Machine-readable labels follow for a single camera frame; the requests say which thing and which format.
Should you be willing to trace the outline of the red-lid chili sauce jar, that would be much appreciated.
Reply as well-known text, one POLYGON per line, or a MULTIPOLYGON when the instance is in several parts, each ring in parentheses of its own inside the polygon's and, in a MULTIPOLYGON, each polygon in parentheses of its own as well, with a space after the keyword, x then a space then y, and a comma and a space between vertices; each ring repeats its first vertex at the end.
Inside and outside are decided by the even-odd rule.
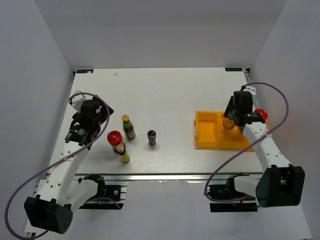
POLYGON ((261 114, 265 120, 268 118, 268 113, 264 109, 257 108, 253 112, 261 114))

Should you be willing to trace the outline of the red-lid sauce jar yellow label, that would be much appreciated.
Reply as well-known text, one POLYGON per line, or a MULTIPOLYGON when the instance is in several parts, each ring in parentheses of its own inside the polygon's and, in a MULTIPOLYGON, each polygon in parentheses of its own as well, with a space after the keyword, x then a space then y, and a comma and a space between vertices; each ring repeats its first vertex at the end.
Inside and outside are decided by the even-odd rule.
POLYGON ((126 145, 123 141, 122 134, 117 130, 113 130, 113 131, 109 132, 107 134, 106 139, 109 142, 109 144, 112 146, 112 150, 116 154, 118 153, 118 150, 117 150, 118 145, 122 145, 124 148, 126 148, 126 145))

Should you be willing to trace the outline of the green-label sauce bottle yellow cap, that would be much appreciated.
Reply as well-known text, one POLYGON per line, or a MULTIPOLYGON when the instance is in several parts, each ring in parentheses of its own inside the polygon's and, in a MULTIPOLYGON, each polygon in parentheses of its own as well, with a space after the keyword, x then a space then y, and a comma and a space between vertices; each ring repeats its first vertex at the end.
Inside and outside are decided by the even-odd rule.
POLYGON ((134 130, 134 126, 130 121, 130 118, 127 114, 122 115, 122 128, 124 131, 124 135, 128 140, 133 140, 136 137, 136 133, 134 130))

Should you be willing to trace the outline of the white-cap yellow-label bottle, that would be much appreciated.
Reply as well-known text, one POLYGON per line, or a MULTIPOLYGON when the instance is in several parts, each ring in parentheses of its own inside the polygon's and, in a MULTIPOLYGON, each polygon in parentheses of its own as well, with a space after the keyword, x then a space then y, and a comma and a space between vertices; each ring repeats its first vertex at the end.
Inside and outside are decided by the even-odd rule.
POLYGON ((123 163, 128 163, 130 161, 130 156, 128 155, 125 147, 122 145, 122 144, 119 144, 117 147, 116 147, 117 151, 118 151, 118 154, 120 156, 120 160, 123 162, 123 163))

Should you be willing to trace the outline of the black-cap pepper shaker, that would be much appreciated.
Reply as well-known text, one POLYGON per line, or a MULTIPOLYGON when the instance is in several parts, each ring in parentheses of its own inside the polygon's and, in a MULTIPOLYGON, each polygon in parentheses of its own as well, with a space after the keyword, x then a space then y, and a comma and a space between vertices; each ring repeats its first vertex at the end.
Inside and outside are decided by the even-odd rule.
POLYGON ((156 132, 154 130, 149 130, 147 132, 147 138, 148 138, 148 145, 150 147, 155 147, 156 146, 156 132))

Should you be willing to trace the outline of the pink-cap seasoning bottle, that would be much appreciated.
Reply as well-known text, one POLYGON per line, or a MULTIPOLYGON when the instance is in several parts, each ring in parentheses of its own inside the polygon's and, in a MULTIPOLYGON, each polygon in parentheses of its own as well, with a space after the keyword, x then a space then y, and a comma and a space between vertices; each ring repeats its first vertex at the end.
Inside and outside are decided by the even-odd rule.
POLYGON ((229 130, 229 131, 233 130, 236 127, 236 125, 232 119, 225 118, 225 117, 222 118, 222 126, 226 130, 229 130))

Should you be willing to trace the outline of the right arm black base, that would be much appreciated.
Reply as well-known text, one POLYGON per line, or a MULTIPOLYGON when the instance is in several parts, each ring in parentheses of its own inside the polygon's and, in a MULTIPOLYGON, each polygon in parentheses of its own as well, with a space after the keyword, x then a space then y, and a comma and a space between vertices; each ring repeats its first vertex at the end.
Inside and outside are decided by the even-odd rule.
POLYGON ((224 184, 209 184, 207 195, 213 201, 209 204, 211 213, 248 213, 257 212, 258 205, 254 197, 247 197, 245 193, 238 192, 234 187, 235 175, 231 175, 224 184))

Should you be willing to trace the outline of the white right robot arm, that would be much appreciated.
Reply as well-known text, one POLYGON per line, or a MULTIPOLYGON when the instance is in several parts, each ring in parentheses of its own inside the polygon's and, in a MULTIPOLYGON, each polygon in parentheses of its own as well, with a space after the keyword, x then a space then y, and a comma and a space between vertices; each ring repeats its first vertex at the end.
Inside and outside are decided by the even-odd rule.
POLYGON ((305 172, 293 166, 281 153, 268 133, 266 121, 253 112, 253 96, 248 91, 235 91, 223 115, 233 121, 250 142, 263 170, 260 179, 236 175, 225 188, 226 195, 236 200, 243 194, 256 198, 263 208, 300 204, 305 172))

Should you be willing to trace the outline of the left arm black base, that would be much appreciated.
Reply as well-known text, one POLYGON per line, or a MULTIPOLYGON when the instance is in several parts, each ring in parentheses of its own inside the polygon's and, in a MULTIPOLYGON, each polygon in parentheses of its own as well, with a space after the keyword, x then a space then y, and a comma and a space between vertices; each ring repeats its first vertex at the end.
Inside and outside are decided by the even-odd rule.
POLYGON ((94 196, 91 196, 79 208, 84 210, 121 210, 123 203, 120 203, 122 186, 121 185, 108 185, 101 175, 89 174, 83 178, 79 178, 78 185, 89 180, 97 184, 97 191, 94 196))

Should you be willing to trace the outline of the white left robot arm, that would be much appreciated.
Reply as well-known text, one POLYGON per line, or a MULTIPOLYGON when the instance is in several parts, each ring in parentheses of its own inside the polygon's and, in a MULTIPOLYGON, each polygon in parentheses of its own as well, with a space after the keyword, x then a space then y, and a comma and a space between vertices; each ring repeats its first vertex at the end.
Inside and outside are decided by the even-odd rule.
POLYGON ((69 104, 76 112, 64 139, 60 159, 36 196, 28 197, 24 202, 28 220, 35 228, 64 234, 81 206, 106 194, 104 179, 97 174, 85 176, 74 190, 69 190, 81 162, 102 136, 114 112, 97 95, 91 99, 85 96, 85 92, 78 92, 70 97, 69 104))

